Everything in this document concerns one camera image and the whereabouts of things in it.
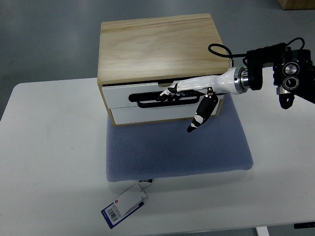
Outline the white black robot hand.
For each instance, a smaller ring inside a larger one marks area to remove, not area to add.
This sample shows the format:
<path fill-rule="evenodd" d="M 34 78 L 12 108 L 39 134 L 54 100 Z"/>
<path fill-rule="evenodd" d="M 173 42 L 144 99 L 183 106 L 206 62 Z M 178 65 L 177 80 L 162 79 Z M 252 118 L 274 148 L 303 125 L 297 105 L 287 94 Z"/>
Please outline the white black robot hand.
<path fill-rule="evenodd" d="M 164 90 L 157 101 L 165 101 L 168 98 L 173 99 L 191 90 L 201 91 L 205 89 L 206 93 L 195 112 L 190 126 L 187 128 L 187 132 L 190 133 L 208 120 L 219 102 L 217 96 L 219 93 L 242 94 L 247 91 L 246 88 L 241 86 L 241 72 L 241 69 L 233 67 L 222 75 L 208 75 L 181 80 Z"/>

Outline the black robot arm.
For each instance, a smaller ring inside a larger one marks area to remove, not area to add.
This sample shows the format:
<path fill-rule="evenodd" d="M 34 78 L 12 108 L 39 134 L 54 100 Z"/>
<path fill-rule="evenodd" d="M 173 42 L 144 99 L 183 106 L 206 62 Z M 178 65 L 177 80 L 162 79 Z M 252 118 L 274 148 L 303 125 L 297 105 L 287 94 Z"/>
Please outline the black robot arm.
<path fill-rule="evenodd" d="M 291 49 L 288 44 L 247 51 L 244 64 L 247 69 L 240 75 L 241 88 L 260 90 L 263 85 L 262 69 L 272 67 L 273 84 L 277 87 L 283 109 L 293 105 L 295 96 L 315 102 L 315 66 L 311 51 Z"/>

